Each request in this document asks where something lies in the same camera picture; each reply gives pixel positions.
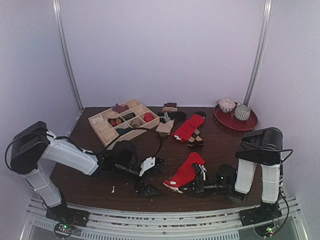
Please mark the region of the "red sock with stripes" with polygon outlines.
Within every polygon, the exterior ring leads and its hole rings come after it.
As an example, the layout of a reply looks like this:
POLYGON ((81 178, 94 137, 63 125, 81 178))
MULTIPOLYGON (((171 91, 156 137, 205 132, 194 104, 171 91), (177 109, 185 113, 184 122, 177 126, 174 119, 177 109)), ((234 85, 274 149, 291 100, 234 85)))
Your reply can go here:
POLYGON ((206 161, 197 152, 190 153, 175 175, 171 179, 165 180, 163 185, 176 193, 183 194, 183 186, 196 179, 197 174, 193 164, 199 167, 199 165, 204 166, 205 163, 206 161))

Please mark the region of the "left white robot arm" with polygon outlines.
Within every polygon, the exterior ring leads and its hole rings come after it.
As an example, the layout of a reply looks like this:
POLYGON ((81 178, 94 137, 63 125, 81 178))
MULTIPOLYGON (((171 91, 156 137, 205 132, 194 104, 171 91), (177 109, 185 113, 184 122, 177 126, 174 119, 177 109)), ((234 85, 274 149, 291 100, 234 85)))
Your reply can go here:
POLYGON ((163 143, 155 154, 139 161, 137 147, 128 140, 113 139, 100 152, 79 147, 67 136, 57 136, 38 121, 13 137, 4 152, 6 167, 21 176, 42 198, 46 207, 61 222, 72 218, 63 193, 41 167, 42 160, 52 161, 87 176, 108 175, 112 172, 128 175, 135 180, 134 190, 142 197, 156 196, 159 191, 145 183, 148 173, 158 172, 165 161, 158 157, 163 143))

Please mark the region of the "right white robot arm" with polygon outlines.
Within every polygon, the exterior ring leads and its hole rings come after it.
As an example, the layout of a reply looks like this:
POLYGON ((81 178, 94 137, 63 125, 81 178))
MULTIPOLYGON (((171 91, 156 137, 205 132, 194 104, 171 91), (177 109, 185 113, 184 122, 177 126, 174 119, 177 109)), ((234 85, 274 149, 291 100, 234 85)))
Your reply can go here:
POLYGON ((282 155, 291 155, 292 149, 283 148, 283 133, 276 127, 268 127, 247 132, 235 152, 237 168, 222 164, 216 172, 216 180, 208 181, 204 166, 193 163, 195 172, 193 181, 183 185, 179 190, 196 197, 205 198, 218 194, 227 194, 235 203, 243 203, 251 191, 257 166, 262 171, 261 203, 256 210, 259 220, 268 220, 275 212, 280 188, 283 181, 282 155))

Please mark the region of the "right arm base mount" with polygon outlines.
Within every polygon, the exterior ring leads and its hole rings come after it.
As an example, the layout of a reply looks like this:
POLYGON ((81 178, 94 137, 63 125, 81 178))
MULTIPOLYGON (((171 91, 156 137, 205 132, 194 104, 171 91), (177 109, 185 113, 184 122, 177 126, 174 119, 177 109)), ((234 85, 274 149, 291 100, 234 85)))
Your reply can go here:
POLYGON ((254 225, 255 233, 262 238, 272 237, 277 230, 276 220, 282 216, 281 210, 271 211, 254 207, 239 212, 242 226, 254 225))

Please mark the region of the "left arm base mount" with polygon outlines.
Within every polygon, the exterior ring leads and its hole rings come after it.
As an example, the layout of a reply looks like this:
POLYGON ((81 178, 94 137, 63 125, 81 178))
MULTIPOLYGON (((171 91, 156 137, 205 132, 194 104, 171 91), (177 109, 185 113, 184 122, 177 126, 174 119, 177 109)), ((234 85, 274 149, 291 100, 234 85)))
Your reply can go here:
POLYGON ((47 207, 46 218, 56 221, 53 233, 60 239, 69 238, 77 227, 86 227, 90 213, 67 206, 47 207))

